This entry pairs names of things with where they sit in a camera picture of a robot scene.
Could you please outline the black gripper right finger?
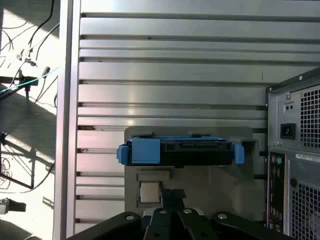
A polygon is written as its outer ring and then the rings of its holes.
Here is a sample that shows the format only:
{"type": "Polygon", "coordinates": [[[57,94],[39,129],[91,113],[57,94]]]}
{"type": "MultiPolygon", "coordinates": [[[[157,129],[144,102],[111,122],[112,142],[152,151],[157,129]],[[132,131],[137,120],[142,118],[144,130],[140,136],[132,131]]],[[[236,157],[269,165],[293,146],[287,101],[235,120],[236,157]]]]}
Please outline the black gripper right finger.
{"type": "Polygon", "coordinates": [[[183,189],[172,191],[174,210],[179,217],[185,236],[190,240],[289,240],[281,232],[235,215],[227,211],[218,211],[211,217],[199,214],[195,209],[187,208],[183,189]]]}

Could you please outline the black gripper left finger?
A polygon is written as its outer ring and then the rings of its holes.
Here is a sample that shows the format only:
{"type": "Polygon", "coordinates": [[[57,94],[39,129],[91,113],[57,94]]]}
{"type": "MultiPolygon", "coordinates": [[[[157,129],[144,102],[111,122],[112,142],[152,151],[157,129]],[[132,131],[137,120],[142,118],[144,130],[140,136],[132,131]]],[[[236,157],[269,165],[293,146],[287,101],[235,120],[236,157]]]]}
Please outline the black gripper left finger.
{"type": "Polygon", "coordinates": [[[168,240],[171,237],[177,189],[163,189],[162,207],[140,216],[126,211],[68,237],[68,240],[168,240]]]}

